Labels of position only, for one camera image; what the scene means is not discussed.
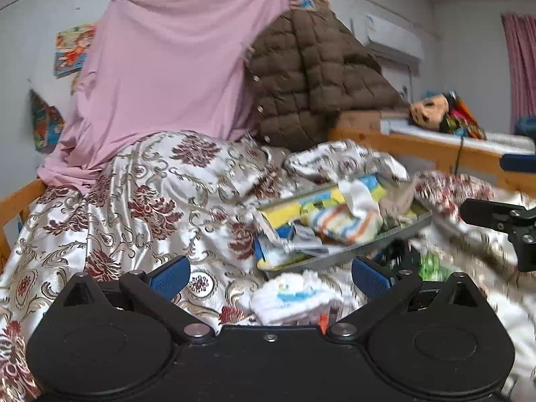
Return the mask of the black sock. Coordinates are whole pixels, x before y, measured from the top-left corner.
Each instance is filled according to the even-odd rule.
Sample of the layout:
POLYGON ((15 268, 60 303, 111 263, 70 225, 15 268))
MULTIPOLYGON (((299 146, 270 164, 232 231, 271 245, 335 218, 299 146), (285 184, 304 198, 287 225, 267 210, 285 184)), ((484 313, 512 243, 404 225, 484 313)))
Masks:
POLYGON ((400 270, 418 272, 421 269, 421 253, 408 241, 395 240, 376 254, 374 262, 392 272, 400 270))

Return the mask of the orange blue striped sock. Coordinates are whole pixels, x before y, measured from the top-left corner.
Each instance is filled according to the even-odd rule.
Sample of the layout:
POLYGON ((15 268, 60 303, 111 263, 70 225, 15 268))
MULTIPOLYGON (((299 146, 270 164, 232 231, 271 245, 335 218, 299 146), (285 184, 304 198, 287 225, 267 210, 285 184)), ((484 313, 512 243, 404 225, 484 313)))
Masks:
POLYGON ((371 241, 382 229, 366 214, 353 216, 345 205, 311 211, 301 216, 301 222, 316 233, 346 245, 371 241))

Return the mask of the grey sock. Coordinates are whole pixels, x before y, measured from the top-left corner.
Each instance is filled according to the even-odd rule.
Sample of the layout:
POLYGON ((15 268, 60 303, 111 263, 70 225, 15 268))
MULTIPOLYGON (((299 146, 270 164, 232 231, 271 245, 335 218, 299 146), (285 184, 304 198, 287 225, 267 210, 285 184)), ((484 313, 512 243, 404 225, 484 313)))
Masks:
POLYGON ((315 231, 301 224, 291 224, 283 249, 287 254, 300 253, 310 257, 325 257, 335 249, 323 243, 315 231))

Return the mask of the white sock with blue print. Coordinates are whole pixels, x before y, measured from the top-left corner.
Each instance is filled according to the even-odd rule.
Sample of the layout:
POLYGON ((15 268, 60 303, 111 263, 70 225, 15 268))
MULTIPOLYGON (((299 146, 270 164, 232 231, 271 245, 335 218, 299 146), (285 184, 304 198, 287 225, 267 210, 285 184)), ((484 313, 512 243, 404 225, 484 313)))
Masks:
POLYGON ((263 284, 250 299, 250 310, 264 326, 327 326, 344 303, 342 293, 310 270, 285 272, 263 284))

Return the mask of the white silver glitter sock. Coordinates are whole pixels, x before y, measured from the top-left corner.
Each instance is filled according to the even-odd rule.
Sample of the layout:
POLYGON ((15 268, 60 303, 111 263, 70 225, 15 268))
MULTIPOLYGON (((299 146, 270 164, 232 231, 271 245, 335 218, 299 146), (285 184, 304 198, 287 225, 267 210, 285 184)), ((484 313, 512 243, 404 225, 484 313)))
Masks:
POLYGON ((343 180, 337 186, 353 216, 370 215, 378 228, 383 225, 378 202, 374 200, 371 191, 361 180, 343 180))

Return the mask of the floral satin bedspread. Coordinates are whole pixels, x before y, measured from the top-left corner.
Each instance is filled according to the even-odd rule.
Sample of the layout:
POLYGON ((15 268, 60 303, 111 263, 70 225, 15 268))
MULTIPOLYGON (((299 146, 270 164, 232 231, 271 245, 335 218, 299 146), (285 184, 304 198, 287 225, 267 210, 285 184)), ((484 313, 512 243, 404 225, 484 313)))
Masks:
POLYGON ((214 329, 259 326, 250 306, 264 283, 254 260, 254 209, 375 172, 409 178, 391 155, 351 141, 290 153, 250 139, 157 133, 115 155, 87 193, 49 187, 1 276, 2 400, 39 396, 27 342, 78 270, 116 281, 184 256, 193 272, 173 297, 176 308, 214 329))

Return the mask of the colourful rag doll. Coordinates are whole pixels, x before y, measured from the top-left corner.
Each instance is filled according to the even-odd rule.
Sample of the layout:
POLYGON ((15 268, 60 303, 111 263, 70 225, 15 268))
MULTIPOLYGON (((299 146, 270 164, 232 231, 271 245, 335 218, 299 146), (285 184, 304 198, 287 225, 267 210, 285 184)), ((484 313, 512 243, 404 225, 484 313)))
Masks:
POLYGON ((436 133, 486 140, 470 109, 454 91, 437 94, 410 105, 414 125, 436 133))

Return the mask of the metal tray with colourful mat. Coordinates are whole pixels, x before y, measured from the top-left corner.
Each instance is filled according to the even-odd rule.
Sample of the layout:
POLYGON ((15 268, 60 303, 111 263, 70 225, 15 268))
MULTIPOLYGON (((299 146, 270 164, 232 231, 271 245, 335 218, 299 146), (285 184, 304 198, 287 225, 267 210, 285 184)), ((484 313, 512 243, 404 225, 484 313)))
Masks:
POLYGON ((372 173, 317 186, 255 209, 257 269, 271 279, 346 264, 415 237, 431 218, 414 181, 372 173))

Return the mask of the pink curtain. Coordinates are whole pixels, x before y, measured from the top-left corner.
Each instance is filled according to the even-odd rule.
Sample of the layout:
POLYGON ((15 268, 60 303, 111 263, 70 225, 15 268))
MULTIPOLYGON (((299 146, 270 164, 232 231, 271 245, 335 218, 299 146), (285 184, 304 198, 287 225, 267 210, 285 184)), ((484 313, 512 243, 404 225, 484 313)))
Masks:
POLYGON ((535 17, 500 16, 506 39, 511 78, 511 129, 522 118, 535 116, 535 17))

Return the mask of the white air conditioner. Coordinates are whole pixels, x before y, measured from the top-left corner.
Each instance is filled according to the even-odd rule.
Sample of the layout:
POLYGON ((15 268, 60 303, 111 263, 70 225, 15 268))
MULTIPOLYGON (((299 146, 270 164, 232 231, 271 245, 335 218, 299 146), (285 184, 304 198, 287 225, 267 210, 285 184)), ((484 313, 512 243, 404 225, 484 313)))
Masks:
POLYGON ((415 33, 375 15, 362 15, 350 21, 356 39, 374 55, 396 63, 424 61, 421 39, 415 33))

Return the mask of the pink hanging sheet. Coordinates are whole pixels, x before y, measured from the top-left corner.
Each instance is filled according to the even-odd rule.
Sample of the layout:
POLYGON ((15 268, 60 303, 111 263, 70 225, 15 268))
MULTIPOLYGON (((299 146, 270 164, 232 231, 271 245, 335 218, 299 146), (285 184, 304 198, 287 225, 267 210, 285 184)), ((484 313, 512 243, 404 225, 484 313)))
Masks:
POLYGON ((161 132, 235 141, 254 128, 245 64, 289 0, 112 0, 99 20, 49 186, 87 192, 123 148, 161 132))

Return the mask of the brown puffer jacket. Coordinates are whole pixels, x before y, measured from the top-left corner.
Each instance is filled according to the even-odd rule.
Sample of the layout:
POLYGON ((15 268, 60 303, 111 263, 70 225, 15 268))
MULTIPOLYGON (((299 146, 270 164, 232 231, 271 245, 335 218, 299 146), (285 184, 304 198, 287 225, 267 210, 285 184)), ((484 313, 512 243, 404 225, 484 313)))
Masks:
POLYGON ((409 105, 329 9, 289 10, 252 45, 257 141, 304 151, 326 141, 340 114, 404 112, 409 105))

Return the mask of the wooden bed frame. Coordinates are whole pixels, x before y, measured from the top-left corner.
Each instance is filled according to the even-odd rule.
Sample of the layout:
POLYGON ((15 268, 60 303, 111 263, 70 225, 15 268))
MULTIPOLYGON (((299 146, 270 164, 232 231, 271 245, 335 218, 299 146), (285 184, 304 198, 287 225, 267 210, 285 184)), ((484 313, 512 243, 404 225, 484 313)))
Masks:
MULTIPOLYGON (((179 132, 197 133, 195 131, 190 130, 161 133, 179 132)), ((257 142, 261 146, 285 149, 290 153, 303 152, 291 151, 282 147, 270 146, 269 144, 257 141, 253 136, 250 136, 249 133, 245 133, 245 135, 235 141, 223 141, 240 142, 243 139, 250 139, 254 142, 257 142)), ((503 171, 500 167, 500 155, 498 153, 482 151, 477 150, 475 148, 467 147, 464 145, 464 139, 461 139, 460 144, 455 146, 441 142, 428 141, 424 139, 415 139, 402 135, 364 133, 360 130, 338 127, 330 130, 326 141, 321 142, 314 147, 323 143, 338 141, 355 142, 358 146, 361 146, 363 148, 389 154, 396 161, 399 161, 399 156, 403 154, 410 154, 417 158, 433 161, 435 165, 435 170, 440 173, 451 172, 456 165, 461 165, 463 169, 469 170, 472 176, 477 176, 479 173, 487 173, 488 181, 492 186, 491 190, 488 192, 489 199, 494 201, 514 202, 527 208, 531 208, 535 205, 535 178, 531 173, 507 173, 503 171)), ((407 169, 406 171, 409 175, 407 181, 409 181, 412 179, 413 175, 407 169)), ((39 186, 39 194, 33 197, 31 201, 28 201, 24 205, 23 209, 27 213, 28 219, 33 209, 36 207, 37 199, 41 197, 49 187, 52 186, 49 186, 45 183, 41 183, 39 186)), ((17 240, 14 245, 3 243, 1 246, 1 270, 3 273, 7 266, 8 260, 14 250, 14 246, 17 243, 17 240)))

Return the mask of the colourful kite wall decoration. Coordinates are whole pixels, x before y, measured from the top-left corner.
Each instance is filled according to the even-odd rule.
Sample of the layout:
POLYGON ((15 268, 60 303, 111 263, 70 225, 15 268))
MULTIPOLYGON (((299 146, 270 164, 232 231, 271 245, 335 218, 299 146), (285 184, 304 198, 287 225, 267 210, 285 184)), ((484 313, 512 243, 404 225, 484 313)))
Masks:
POLYGON ((55 106, 49 105, 34 89, 29 92, 33 142, 37 151, 51 151, 57 145, 65 122, 55 106))

